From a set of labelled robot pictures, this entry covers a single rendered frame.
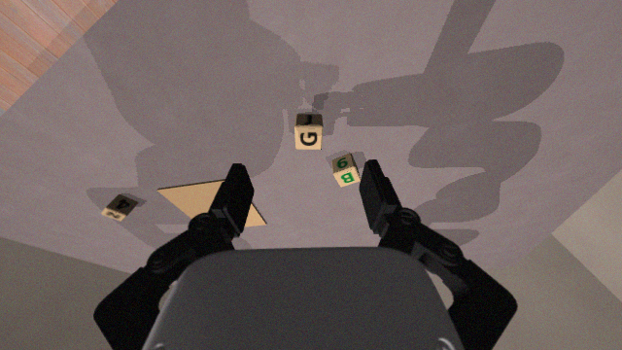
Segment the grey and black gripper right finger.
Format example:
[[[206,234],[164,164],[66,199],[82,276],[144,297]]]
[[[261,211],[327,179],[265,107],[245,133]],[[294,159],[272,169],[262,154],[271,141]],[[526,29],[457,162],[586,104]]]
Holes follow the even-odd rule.
[[[438,275],[453,295],[447,311],[464,349],[492,350],[517,311],[514,296],[457,244],[402,207],[377,159],[365,162],[359,190],[369,228],[381,237],[377,247],[402,251]]]

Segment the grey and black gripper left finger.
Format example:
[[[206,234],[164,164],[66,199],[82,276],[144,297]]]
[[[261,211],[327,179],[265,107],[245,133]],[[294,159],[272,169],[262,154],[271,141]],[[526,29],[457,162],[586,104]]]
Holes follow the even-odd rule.
[[[194,261],[235,250],[231,241],[244,230],[254,192],[245,165],[233,163],[208,212],[193,217],[186,231],[103,298],[93,319],[113,350],[142,350],[169,286]]]

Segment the tan flat mat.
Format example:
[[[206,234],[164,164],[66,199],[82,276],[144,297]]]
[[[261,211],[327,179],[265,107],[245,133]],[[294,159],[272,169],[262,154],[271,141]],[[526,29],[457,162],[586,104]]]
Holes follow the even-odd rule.
[[[225,179],[160,188],[157,191],[190,218],[193,218],[200,213],[208,212],[221,183],[224,181]],[[266,225],[266,221],[252,202],[245,227],[263,225]]]

